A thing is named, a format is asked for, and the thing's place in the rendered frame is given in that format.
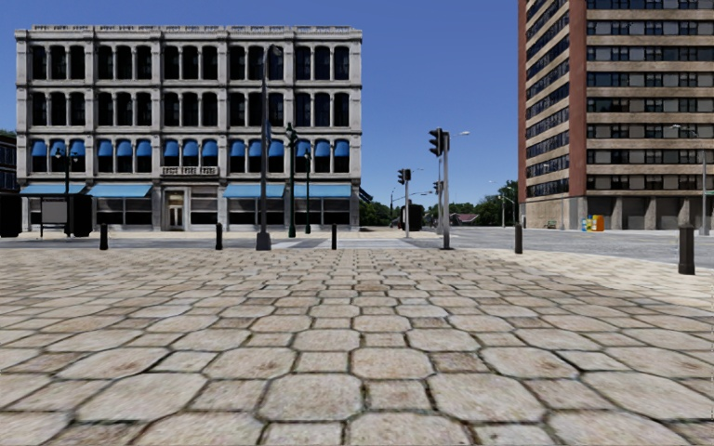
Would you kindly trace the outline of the dark building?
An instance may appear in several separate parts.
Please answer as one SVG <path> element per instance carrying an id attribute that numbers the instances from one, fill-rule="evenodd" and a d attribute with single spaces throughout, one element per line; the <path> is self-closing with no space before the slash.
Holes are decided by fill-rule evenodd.
<path id="1" fill-rule="evenodd" d="M 21 197 L 17 177 L 16 138 L 0 132 L 0 237 L 21 233 Z"/>

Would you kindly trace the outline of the black bus shelter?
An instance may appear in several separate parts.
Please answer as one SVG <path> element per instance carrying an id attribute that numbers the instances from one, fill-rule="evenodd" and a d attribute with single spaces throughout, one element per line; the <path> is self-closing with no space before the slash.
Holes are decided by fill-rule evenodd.
<path id="1" fill-rule="evenodd" d="M 29 198 L 30 223 L 59 227 L 65 230 L 68 215 L 71 215 L 72 233 L 76 237 L 86 237 L 93 230 L 92 198 L 84 194 L 71 194 L 70 204 L 63 196 Z"/>

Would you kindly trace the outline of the brown brick and concrete tower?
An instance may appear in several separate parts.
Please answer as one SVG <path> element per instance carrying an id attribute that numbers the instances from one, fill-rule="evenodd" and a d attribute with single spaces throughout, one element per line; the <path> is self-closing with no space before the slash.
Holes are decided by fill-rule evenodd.
<path id="1" fill-rule="evenodd" d="M 706 147 L 714 229 L 714 0 L 517 6 L 522 224 L 700 229 Z"/>

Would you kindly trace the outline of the grey street lamp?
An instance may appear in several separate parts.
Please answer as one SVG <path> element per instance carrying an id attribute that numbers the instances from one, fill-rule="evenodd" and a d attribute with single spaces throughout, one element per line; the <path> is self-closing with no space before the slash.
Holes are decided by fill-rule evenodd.
<path id="1" fill-rule="evenodd" d="M 515 214 L 515 211 L 517 210 L 517 188 L 512 184 L 510 180 L 506 181 L 506 184 L 503 185 L 497 192 L 497 199 L 500 202 L 500 223 L 501 223 L 501 228 L 504 229 L 506 227 L 506 203 L 510 203 L 512 207 L 512 214 Z"/>
<path id="2" fill-rule="evenodd" d="M 269 77 L 269 59 L 270 54 L 280 56 L 282 51 L 276 45 L 270 45 L 263 53 L 263 75 L 261 81 L 261 153 L 260 153 L 260 196 L 259 196 L 259 216 L 260 225 L 257 233 L 256 249 L 258 251 L 271 250 L 271 236 L 267 231 L 267 173 L 268 173 L 268 134 L 269 134 L 269 93 L 268 93 L 268 77 Z"/>
<path id="3" fill-rule="evenodd" d="M 671 128 L 677 130 L 678 132 L 683 131 L 689 136 L 699 139 L 698 133 L 690 127 L 674 124 L 670 126 Z M 701 152 L 701 165 L 702 165 L 702 176 L 701 176 L 701 223 L 699 234 L 701 236 L 709 235 L 709 227 L 707 225 L 707 148 L 702 147 Z"/>

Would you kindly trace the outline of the pale stone building blue awnings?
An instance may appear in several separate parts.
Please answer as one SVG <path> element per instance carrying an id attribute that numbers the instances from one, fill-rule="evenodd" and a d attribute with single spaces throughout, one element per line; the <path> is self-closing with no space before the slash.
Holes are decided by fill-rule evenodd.
<path id="1" fill-rule="evenodd" d="M 260 225 L 261 81 L 269 59 L 267 226 L 289 224 L 288 123 L 297 131 L 295 221 L 359 222 L 362 33 L 349 26 L 35 25 L 17 45 L 17 177 L 64 197 L 53 143 L 77 154 L 71 194 L 93 229 L 254 230 Z"/>

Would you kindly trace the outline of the trees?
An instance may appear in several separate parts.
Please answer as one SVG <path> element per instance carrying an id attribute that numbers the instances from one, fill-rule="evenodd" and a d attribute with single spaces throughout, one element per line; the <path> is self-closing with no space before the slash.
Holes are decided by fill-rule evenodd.
<path id="1" fill-rule="evenodd" d="M 512 184 L 518 189 L 518 182 L 511 180 Z M 478 214 L 479 220 L 477 226 L 500 226 L 500 202 L 495 195 L 486 195 L 476 204 L 473 203 L 450 203 L 450 215 L 453 213 L 459 214 Z M 510 203 L 506 203 L 506 225 L 513 225 L 517 220 L 515 214 L 512 214 Z M 388 206 L 376 201 L 367 203 L 360 201 L 359 203 L 359 225 L 360 226 L 389 226 L 393 220 L 399 216 L 399 205 L 393 203 Z"/>

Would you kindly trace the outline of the traffic light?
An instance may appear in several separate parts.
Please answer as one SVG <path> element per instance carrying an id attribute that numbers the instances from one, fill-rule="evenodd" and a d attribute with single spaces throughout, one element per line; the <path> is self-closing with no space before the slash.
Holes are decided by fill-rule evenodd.
<path id="1" fill-rule="evenodd" d="M 402 211 L 402 221 L 405 231 L 405 237 L 410 237 L 410 211 L 409 211 L 409 181 L 411 179 L 411 170 L 402 168 L 398 172 L 398 182 L 404 185 L 404 206 Z"/>
<path id="2" fill-rule="evenodd" d="M 435 219 L 435 228 L 436 228 L 436 233 L 438 235 L 443 234 L 443 228 L 442 228 L 442 222 L 443 222 L 443 202 L 442 202 L 442 158 L 437 157 L 438 159 L 438 168 L 437 168 L 437 174 L 438 174 L 438 179 L 434 182 L 434 191 L 435 191 L 435 196 L 437 199 L 437 216 Z"/>
<path id="3" fill-rule="evenodd" d="M 442 202 L 443 202 L 443 250 L 450 250 L 450 211 L 449 211 L 449 170 L 448 154 L 451 136 L 440 127 L 430 130 L 430 152 L 442 158 Z"/>

